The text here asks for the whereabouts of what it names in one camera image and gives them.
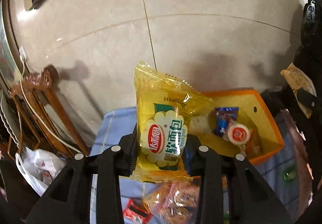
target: plastic wrapper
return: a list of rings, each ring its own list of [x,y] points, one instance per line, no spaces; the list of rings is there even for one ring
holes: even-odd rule
[[[152,193],[146,195],[143,198],[143,206],[148,212],[157,212],[157,209],[162,206],[165,201],[165,198],[170,192],[170,184],[160,185]]]
[[[175,204],[178,207],[197,207],[199,187],[191,182],[174,182],[165,198],[163,207]]]
[[[128,200],[128,204],[123,210],[123,217],[132,220],[135,223],[147,224],[152,217],[152,214],[147,212],[140,203],[133,199]]]
[[[192,182],[163,184],[143,198],[143,205],[169,224],[186,224],[198,207],[199,187]]]
[[[188,126],[193,116],[210,112],[212,99],[142,62],[135,68],[135,88],[139,151],[134,177],[189,180],[181,160]]]
[[[42,149],[33,151],[27,147],[25,148],[23,162],[27,171],[46,185],[51,184],[66,165],[66,162],[54,153]]]
[[[247,127],[249,131],[249,137],[247,137],[247,143],[243,143],[238,145],[237,143],[232,143],[229,140],[229,137],[226,134],[218,136],[214,134],[215,129],[218,129],[220,125],[218,125],[218,114],[217,109],[214,109],[207,115],[195,116],[191,120],[191,124],[189,125],[189,132],[199,137],[202,145],[207,145],[210,148],[214,149],[217,153],[225,155],[225,156],[234,156],[238,152],[244,153],[248,159],[256,158],[262,155],[260,148],[260,138],[258,134],[258,129],[256,124],[252,121],[252,119],[244,112],[242,109],[238,108],[237,117],[231,116],[228,114],[226,116],[228,118],[228,124],[243,124]],[[230,150],[230,154],[227,155],[227,152],[222,152],[220,148],[224,147],[225,150]]]
[[[216,127],[214,129],[214,134],[221,137],[229,124],[230,120],[236,120],[238,115],[237,107],[223,107],[215,108],[216,113]]]
[[[185,207],[176,205],[160,209],[159,214],[169,224],[186,224],[193,215]]]
[[[295,98],[297,100],[297,91],[299,88],[304,89],[310,94],[316,96],[317,91],[312,80],[299,68],[295,67],[293,63],[291,63],[286,70],[281,71],[281,75],[286,79],[287,83],[291,87]],[[297,100],[298,106],[303,111],[304,115],[309,119],[312,115],[312,110],[305,107],[301,102]]]

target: orange box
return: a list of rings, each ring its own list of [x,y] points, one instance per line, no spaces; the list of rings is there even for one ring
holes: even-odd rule
[[[246,114],[257,126],[262,155],[250,159],[253,165],[264,163],[284,147],[281,133],[256,90],[231,90],[203,94],[214,100],[214,108],[238,107],[239,111],[242,110],[243,114]],[[221,155],[233,157],[240,152],[239,147],[214,134],[201,133],[198,137],[201,144],[209,146]]]

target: white cable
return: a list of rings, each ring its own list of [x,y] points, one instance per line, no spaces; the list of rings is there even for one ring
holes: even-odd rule
[[[22,88],[22,79],[23,79],[23,75],[25,73],[25,62],[24,60],[22,59],[22,56],[20,56],[20,60],[22,62],[22,65],[23,65],[23,72],[22,72],[22,78],[20,79],[20,87],[21,87],[21,91],[22,91],[22,94],[25,98],[25,101],[26,103],[28,104],[29,108],[32,110],[32,112],[35,114],[35,116],[40,120],[40,122],[45,126],[45,128],[49,131],[49,133],[56,139],[58,140],[59,142],[61,142],[62,144],[64,144],[66,147],[70,148],[71,150],[73,151],[76,151],[78,153],[82,153],[80,150],[74,148],[72,145],[68,144],[67,142],[63,141],[61,138],[57,137],[55,133],[53,133],[49,127],[44,123],[44,121],[41,119],[41,117],[37,114],[37,112],[33,109],[33,107],[30,105],[29,101],[27,100],[27,97],[25,95],[25,92],[24,92],[24,89]]]

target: blue table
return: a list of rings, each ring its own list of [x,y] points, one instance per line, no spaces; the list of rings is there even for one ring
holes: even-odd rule
[[[275,121],[285,141],[285,147],[273,158],[256,168],[269,183],[271,188],[276,192],[292,219],[295,220],[299,200],[299,180],[297,177],[295,180],[286,183],[283,179],[283,171],[290,166],[296,165],[293,141],[282,114],[277,115],[275,117]],[[122,136],[133,132],[135,124],[136,107],[124,108],[106,113],[99,132],[97,133],[90,155],[93,156],[100,154],[105,149],[118,144]],[[94,175],[91,192],[91,224],[96,224],[96,186],[97,175]],[[143,194],[150,193],[155,187],[155,185],[150,183],[141,183],[120,178],[122,208],[126,206],[129,198],[141,198]],[[227,196],[224,196],[224,207],[228,208]],[[134,223],[129,219],[124,219],[124,222],[129,224]],[[149,223],[157,224],[164,222],[153,216]]]

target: food package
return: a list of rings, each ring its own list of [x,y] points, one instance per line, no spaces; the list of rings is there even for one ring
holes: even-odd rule
[[[143,198],[143,205],[169,224],[186,224],[198,207],[199,187],[192,182],[163,184]]]
[[[160,209],[159,214],[169,224],[186,224],[193,215],[185,207],[175,205]]]
[[[286,70],[281,71],[281,75],[286,79],[288,85],[291,87],[295,98],[297,100],[297,91],[299,88],[303,88],[305,91],[310,94],[316,96],[317,92],[315,90],[314,84],[312,80],[299,68],[295,67],[293,63],[291,63]],[[312,110],[305,107],[301,102],[297,100],[297,103],[304,113],[304,115],[309,119],[312,115]]]
[[[148,212],[157,212],[170,192],[170,184],[160,185],[152,193],[143,197],[143,206]]]
[[[251,134],[249,129],[241,123],[231,120],[223,135],[224,140],[230,141],[236,146],[246,145]]]
[[[165,198],[164,207],[198,207],[199,187],[192,182],[174,182]]]
[[[147,224],[152,217],[152,214],[147,212],[140,206],[141,203],[136,203],[133,199],[128,200],[128,204],[123,210],[123,217],[132,220],[135,223]]]
[[[214,134],[221,137],[225,133],[229,122],[237,119],[238,110],[238,107],[215,108],[217,119]]]
[[[221,115],[220,123],[224,118],[227,117],[228,119],[227,128],[222,131],[224,134],[221,136],[219,136],[220,134],[215,134],[215,130],[220,128],[220,123],[218,124],[218,115]],[[189,131],[199,137],[202,145],[209,146],[219,154],[234,156],[236,153],[242,152],[248,159],[257,158],[262,155],[257,126],[247,113],[239,107],[215,108],[208,115],[193,117],[191,121]],[[232,137],[233,130],[238,129],[239,125],[245,129],[245,134],[243,135],[245,138],[236,138],[236,140],[234,140]],[[230,142],[230,144],[222,143],[223,140]],[[230,150],[231,155],[223,153],[220,150],[220,147],[225,147],[225,149]]]
[[[136,179],[163,182],[189,179],[181,154],[192,116],[207,114],[212,99],[184,80],[140,62],[135,68],[138,161]]]

